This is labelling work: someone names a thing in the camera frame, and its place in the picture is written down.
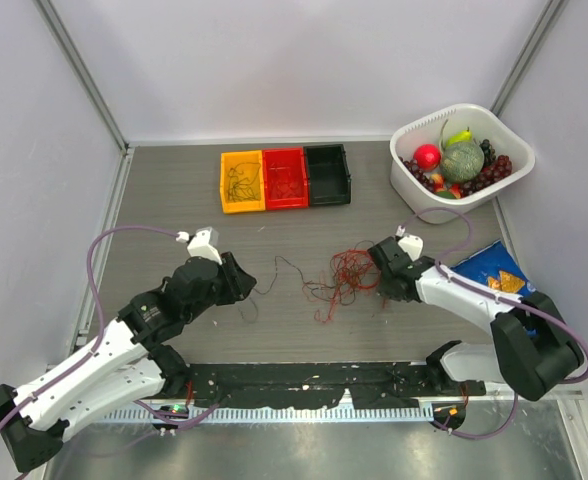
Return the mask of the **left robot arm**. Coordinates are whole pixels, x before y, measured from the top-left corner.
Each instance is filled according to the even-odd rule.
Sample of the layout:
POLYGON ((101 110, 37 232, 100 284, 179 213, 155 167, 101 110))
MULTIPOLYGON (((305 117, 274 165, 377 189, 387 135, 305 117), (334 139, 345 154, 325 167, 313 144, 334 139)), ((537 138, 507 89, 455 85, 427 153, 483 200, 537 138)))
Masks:
POLYGON ((16 469, 26 474, 47 463, 121 404, 179 397, 191 372, 168 340, 208 308, 245 300, 255 285, 230 252, 219 261, 192 257, 46 374, 20 387, 1 384, 0 435, 16 469))

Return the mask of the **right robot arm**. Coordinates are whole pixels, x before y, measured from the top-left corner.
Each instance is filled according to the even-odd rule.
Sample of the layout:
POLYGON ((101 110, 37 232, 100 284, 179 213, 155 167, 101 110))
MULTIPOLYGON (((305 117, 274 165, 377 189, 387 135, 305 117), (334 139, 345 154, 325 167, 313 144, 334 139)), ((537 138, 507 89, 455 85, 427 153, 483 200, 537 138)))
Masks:
POLYGON ((455 340, 433 352, 425 371, 431 391, 446 395, 461 382, 494 382, 536 401, 583 366, 584 350, 548 296, 506 294, 474 283, 422 255, 420 242, 392 236, 369 248, 380 273, 378 294, 439 307, 491 340, 484 345, 455 340))

